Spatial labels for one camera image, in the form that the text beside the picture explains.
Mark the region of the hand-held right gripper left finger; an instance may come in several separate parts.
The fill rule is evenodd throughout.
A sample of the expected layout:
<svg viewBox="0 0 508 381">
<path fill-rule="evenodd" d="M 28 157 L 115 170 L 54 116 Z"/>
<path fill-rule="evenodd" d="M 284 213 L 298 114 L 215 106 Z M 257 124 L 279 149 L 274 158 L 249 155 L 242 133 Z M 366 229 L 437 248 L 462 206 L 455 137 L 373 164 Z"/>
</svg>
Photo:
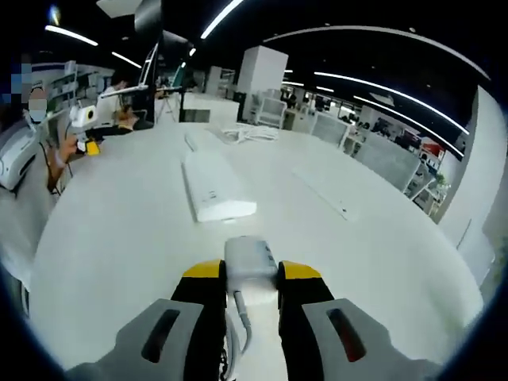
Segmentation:
<svg viewBox="0 0 508 381">
<path fill-rule="evenodd" d="M 74 366 L 69 380 L 218 380 L 226 331 L 224 260 L 186 270 L 160 298 L 122 327 L 114 348 Z"/>
</svg>

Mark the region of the person's left hand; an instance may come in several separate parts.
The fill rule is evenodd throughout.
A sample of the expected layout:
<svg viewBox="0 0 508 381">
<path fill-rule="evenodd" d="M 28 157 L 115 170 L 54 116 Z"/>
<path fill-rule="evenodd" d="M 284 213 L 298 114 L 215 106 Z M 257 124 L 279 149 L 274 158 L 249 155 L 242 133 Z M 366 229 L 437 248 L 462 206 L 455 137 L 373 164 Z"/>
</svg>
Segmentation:
<svg viewBox="0 0 508 381">
<path fill-rule="evenodd" d="M 76 135 L 70 135 L 60 144 L 60 148 L 56 153 L 56 162 L 59 167 L 65 166 L 71 155 L 75 154 L 78 149 L 78 138 Z"/>
</svg>

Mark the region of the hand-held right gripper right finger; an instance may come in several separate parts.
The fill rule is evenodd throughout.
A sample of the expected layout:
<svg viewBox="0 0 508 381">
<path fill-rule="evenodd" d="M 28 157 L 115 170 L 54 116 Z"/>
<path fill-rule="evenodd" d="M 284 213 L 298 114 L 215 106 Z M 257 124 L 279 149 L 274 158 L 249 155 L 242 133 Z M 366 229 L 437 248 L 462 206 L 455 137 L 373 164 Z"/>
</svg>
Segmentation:
<svg viewBox="0 0 508 381">
<path fill-rule="evenodd" d="M 402 354 L 361 308 L 334 298 L 312 267 L 280 262 L 277 290 L 290 380 L 434 380 L 439 373 L 439 365 Z"/>
</svg>

